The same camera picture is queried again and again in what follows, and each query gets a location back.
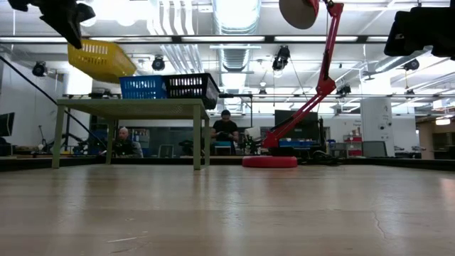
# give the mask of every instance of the black basket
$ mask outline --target black basket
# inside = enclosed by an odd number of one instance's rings
[[[202,99],[207,110],[214,110],[220,89],[209,73],[164,75],[168,99]]]

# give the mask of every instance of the yellow basket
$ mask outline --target yellow basket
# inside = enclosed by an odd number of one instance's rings
[[[101,82],[120,83],[119,78],[131,76],[136,66],[116,44],[82,40],[82,49],[68,44],[68,61],[90,77]]]

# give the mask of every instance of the red desk lamp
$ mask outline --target red desk lamp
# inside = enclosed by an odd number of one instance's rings
[[[279,149],[279,140],[293,129],[318,103],[336,89],[335,81],[328,76],[328,70],[332,61],[336,34],[338,33],[338,25],[340,24],[344,4],[336,4],[332,0],[323,1],[327,6],[332,22],[327,35],[326,49],[323,54],[318,85],[316,86],[316,95],[290,118],[267,132],[262,146],[268,148],[272,155]],[[319,0],[280,0],[279,10],[291,26],[299,29],[308,29],[313,26],[318,16]],[[242,160],[242,165],[244,167],[259,168],[292,168],[297,166],[297,159],[295,156],[246,156]]]

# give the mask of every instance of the wooden table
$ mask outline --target wooden table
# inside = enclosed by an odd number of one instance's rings
[[[200,166],[200,121],[204,122],[205,148],[210,148],[210,118],[199,99],[164,100],[57,100],[58,112],[55,123],[55,145],[61,145],[65,108],[79,110],[105,118],[109,122],[106,164],[111,163],[114,123],[126,119],[192,119],[194,170]],[[210,164],[210,150],[205,150],[205,165]],[[53,147],[52,167],[60,166],[60,147]]]

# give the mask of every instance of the red lamp base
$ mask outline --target red lamp base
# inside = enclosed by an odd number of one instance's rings
[[[294,168],[297,167],[295,156],[245,156],[243,167],[255,168]]]

